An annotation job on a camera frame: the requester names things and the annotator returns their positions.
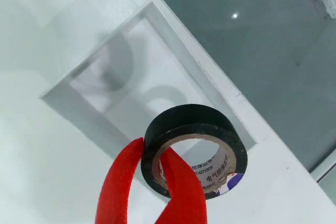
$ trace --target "tape roll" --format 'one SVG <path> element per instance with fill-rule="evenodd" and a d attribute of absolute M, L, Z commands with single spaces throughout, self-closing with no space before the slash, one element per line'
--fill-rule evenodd
<path fill-rule="evenodd" d="M 212 158 L 192 166 L 202 183 L 205 198 L 217 197 L 236 185 L 247 167 L 246 149 L 225 115 L 199 104 L 168 109 L 147 128 L 141 158 L 141 172 L 147 184 L 170 198 L 160 157 L 172 144 L 191 138 L 201 138 L 219 145 Z"/>

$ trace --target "tape label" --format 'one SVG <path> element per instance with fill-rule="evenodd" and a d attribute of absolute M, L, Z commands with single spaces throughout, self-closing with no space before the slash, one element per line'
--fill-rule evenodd
<path fill-rule="evenodd" d="M 191 166 L 194 173 L 200 180 L 203 190 L 216 188 L 216 184 L 226 179 L 230 167 L 230 161 L 224 148 L 220 147 L 217 153 L 208 161 Z M 159 162 L 161 178 L 166 182 L 161 162 Z"/>

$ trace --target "black electrical tape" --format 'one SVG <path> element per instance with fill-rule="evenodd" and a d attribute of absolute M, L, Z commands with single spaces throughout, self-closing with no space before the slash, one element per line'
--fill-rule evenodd
<path fill-rule="evenodd" d="M 160 157 L 172 144 L 200 138 L 219 144 L 208 161 L 192 166 L 200 179 L 206 199 L 227 192 L 228 175 L 243 176 L 247 166 L 246 149 L 229 119 L 219 111 L 199 104 L 173 107 L 158 115 L 144 137 L 141 171 L 147 184 L 159 194 L 170 197 Z"/>

